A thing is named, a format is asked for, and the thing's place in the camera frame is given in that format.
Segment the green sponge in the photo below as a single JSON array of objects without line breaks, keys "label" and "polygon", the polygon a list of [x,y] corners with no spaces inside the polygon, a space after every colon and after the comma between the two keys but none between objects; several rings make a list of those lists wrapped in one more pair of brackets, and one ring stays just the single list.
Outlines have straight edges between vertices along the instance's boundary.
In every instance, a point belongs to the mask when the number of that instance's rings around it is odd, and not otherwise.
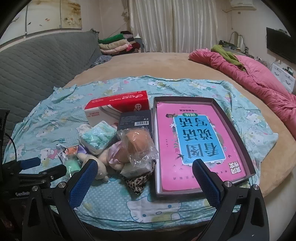
[{"label": "green sponge", "polygon": [[77,160],[67,160],[64,162],[66,166],[66,177],[71,178],[75,173],[81,170],[81,164]]}]

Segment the beige plush bear pink ribbon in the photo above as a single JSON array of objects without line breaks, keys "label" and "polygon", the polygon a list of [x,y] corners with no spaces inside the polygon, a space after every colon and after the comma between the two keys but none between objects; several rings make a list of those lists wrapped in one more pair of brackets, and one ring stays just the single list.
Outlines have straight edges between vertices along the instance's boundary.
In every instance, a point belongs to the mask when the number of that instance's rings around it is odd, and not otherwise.
[{"label": "beige plush bear pink ribbon", "polygon": [[116,171],[121,171],[125,164],[130,162],[127,150],[125,149],[122,141],[118,141],[105,149],[98,156],[98,159],[102,161],[105,166],[110,166]]}]

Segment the white drawer cabinet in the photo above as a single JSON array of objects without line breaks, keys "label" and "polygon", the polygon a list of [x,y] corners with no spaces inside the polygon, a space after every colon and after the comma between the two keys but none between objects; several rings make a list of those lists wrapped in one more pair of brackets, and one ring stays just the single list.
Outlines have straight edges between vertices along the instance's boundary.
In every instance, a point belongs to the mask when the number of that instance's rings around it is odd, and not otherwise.
[{"label": "white drawer cabinet", "polygon": [[288,72],[281,69],[275,63],[271,65],[272,74],[284,85],[289,93],[295,94],[295,78],[292,77]]}]

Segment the hello kitty blue cloth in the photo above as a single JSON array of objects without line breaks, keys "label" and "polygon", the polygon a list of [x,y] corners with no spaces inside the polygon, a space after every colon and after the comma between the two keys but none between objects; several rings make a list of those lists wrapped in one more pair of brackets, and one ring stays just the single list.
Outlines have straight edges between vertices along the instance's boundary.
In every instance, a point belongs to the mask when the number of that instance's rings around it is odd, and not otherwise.
[{"label": "hello kitty blue cloth", "polygon": [[155,230],[208,221],[213,201],[192,172],[202,160],[224,181],[260,182],[278,140],[261,111],[227,81],[115,78],[54,92],[15,126],[4,161],[62,164],[68,181],[89,159],[91,186],[71,205],[107,230]]}]

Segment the white air conditioner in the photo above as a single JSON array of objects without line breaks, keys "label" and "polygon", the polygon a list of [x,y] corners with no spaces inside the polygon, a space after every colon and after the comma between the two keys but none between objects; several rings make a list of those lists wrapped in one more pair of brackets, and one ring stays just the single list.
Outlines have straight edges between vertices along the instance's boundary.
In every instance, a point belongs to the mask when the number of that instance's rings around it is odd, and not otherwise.
[{"label": "white air conditioner", "polygon": [[256,10],[253,0],[230,0],[229,2],[233,9]]}]

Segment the wall painting panels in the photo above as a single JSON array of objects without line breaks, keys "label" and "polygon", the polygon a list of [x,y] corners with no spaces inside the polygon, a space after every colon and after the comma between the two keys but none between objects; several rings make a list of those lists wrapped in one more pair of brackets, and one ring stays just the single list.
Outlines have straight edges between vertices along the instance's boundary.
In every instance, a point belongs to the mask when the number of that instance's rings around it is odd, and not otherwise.
[{"label": "wall painting panels", "polygon": [[79,1],[30,1],[15,16],[7,31],[18,37],[57,29],[82,29]]}]

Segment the stack of folded clothes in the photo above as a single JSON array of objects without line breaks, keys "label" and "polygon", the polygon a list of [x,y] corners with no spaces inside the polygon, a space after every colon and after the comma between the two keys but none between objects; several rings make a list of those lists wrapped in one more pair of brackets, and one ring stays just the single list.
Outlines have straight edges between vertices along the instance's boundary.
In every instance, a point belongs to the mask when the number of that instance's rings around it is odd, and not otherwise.
[{"label": "stack of folded clothes", "polygon": [[134,37],[130,31],[121,31],[119,34],[108,38],[98,39],[98,45],[102,54],[109,56],[141,53],[144,51],[142,39]]}]

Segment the green garment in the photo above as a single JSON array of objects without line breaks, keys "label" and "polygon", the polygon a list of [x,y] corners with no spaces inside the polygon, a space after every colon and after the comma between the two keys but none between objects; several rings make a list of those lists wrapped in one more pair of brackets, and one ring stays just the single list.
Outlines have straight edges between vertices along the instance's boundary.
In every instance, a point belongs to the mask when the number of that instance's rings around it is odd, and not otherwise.
[{"label": "green garment", "polygon": [[235,65],[240,70],[245,71],[244,65],[238,60],[238,58],[232,52],[224,50],[221,45],[214,45],[211,48],[211,51],[220,54],[227,62]]}]

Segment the dark blue small box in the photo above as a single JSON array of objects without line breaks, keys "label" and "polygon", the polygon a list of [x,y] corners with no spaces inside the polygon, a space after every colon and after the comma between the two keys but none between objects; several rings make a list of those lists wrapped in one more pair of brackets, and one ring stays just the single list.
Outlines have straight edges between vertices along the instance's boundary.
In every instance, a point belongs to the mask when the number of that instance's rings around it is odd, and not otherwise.
[{"label": "dark blue small box", "polygon": [[121,113],[118,130],[124,130],[127,128],[147,128],[151,137],[152,133],[152,113],[150,110],[140,110]]}]

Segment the leopard print scrunchie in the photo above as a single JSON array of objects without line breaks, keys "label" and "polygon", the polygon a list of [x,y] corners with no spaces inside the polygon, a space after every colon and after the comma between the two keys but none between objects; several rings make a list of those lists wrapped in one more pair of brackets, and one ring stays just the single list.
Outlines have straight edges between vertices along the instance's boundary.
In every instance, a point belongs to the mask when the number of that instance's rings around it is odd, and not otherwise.
[{"label": "leopard print scrunchie", "polygon": [[145,173],[138,177],[124,178],[126,185],[135,193],[141,194],[144,191],[145,184],[151,177],[152,172]]}]

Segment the black television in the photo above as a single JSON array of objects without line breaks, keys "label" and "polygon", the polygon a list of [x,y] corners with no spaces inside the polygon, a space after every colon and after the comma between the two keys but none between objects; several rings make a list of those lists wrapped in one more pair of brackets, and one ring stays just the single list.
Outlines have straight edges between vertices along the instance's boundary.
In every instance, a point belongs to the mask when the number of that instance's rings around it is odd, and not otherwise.
[{"label": "black television", "polygon": [[271,52],[295,64],[295,42],[285,32],[267,27],[266,46]]}]

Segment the dark floral pillow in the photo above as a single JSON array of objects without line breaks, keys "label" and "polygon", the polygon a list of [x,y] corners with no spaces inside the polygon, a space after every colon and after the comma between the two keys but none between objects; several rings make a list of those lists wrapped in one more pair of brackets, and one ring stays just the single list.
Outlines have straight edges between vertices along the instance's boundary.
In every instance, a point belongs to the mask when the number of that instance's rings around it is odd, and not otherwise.
[{"label": "dark floral pillow", "polygon": [[103,63],[106,63],[106,62],[110,61],[111,58],[112,58],[112,56],[110,56],[110,55],[101,55],[90,65],[90,68],[93,68],[97,65],[101,65]]}]

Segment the pink quilt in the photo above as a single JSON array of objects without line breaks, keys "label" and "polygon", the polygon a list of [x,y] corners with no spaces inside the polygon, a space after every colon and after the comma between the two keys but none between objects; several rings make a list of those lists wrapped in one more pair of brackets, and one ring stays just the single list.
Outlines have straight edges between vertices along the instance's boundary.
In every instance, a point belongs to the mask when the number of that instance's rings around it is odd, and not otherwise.
[{"label": "pink quilt", "polygon": [[245,71],[207,48],[193,51],[189,54],[189,59],[224,73],[261,99],[295,137],[295,95],[289,93],[271,71],[259,61],[244,55],[235,56],[244,65]]}]

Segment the red white tissue box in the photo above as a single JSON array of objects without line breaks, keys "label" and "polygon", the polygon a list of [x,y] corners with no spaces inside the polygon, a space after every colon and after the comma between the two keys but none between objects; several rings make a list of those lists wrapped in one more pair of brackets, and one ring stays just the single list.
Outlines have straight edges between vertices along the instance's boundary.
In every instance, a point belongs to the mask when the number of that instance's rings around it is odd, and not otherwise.
[{"label": "red white tissue box", "polygon": [[89,124],[94,127],[101,121],[110,125],[118,123],[122,113],[147,109],[147,92],[135,91],[93,99],[86,104],[84,112]]}]

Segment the orange sponge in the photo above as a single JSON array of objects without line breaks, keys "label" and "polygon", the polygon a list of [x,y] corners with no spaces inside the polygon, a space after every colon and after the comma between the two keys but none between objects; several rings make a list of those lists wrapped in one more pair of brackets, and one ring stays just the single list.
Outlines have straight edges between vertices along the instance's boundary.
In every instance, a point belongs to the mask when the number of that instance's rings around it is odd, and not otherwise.
[{"label": "orange sponge", "polygon": [[127,150],[130,163],[134,166],[159,158],[159,152],[147,128],[118,130],[117,135]]}]

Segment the white curtain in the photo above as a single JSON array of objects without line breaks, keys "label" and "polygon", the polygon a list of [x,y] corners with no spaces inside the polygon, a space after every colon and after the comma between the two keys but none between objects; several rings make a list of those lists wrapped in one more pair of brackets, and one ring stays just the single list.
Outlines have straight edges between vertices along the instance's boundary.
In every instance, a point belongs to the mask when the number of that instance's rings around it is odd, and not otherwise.
[{"label": "white curtain", "polygon": [[132,32],[146,52],[191,53],[217,41],[215,1],[129,1]]}]

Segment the white floral scrunchie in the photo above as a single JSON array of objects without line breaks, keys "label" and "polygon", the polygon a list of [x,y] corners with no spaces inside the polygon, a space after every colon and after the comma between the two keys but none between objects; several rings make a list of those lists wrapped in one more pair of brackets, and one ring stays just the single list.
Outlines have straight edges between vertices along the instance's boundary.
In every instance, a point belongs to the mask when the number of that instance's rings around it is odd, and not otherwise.
[{"label": "white floral scrunchie", "polygon": [[91,126],[89,124],[83,123],[81,125],[79,125],[76,130],[78,132],[79,137],[82,136],[83,134],[85,134],[86,132],[91,130]]}]

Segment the grey quilted headboard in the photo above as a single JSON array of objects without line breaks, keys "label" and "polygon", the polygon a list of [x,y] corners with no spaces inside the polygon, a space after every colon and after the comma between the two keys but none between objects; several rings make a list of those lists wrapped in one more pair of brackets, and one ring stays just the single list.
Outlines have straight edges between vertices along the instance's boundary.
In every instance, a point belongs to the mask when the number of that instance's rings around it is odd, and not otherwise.
[{"label": "grey quilted headboard", "polygon": [[31,110],[87,70],[101,55],[98,33],[67,32],[29,39],[1,51],[1,108],[12,132]]}]

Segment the green floral tissue pack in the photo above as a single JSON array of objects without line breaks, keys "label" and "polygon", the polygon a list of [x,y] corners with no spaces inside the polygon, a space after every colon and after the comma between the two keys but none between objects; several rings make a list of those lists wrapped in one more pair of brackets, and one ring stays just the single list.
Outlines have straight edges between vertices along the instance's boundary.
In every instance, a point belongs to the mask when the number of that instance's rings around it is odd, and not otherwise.
[{"label": "green floral tissue pack", "polygon": [[127,179],[139,177],[146,173],[152,172],[154,169],[155,163],[156,163],[155,160],[147,161],[141,164],[136,164],[135,166],[132,163],[127,163],[124,165],[120,174]]},{"label": "green floral tissue pack", "polygon": [[81,134],[80,143],[93,155],[100,154],[116,135],[117,128],[105,121],[99,122],[90,130]]}]

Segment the white blue snack packet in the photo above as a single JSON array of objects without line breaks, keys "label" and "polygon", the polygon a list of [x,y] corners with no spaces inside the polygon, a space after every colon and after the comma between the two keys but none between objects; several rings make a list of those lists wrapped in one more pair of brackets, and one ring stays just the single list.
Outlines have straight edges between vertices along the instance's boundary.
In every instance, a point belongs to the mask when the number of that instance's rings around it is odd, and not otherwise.
[{"label": "white blue snack packet", "polygon": [[65,164],[68,160],[77,160],[78,145],[66,147],[62,144],[56,144],[56,149],[62,164]]}]

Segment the beige plush bear purple bow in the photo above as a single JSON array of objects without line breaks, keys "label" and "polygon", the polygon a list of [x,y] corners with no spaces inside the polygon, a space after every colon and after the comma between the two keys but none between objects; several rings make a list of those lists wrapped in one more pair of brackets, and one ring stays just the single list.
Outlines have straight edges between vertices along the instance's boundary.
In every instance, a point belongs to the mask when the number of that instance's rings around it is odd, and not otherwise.
[{"label": "beige plush bear purple bow", "polygon": [[83,146],[79,145],[76,153],[76,157],[84,166],[88,160],[94,160],[97,163],[98,171],[95,177],[96,180],[101,180],[104,183],[109,181],[107,166],[109,165],[107,162],[107,150],[104,150],[97,156],[89,153]]}]

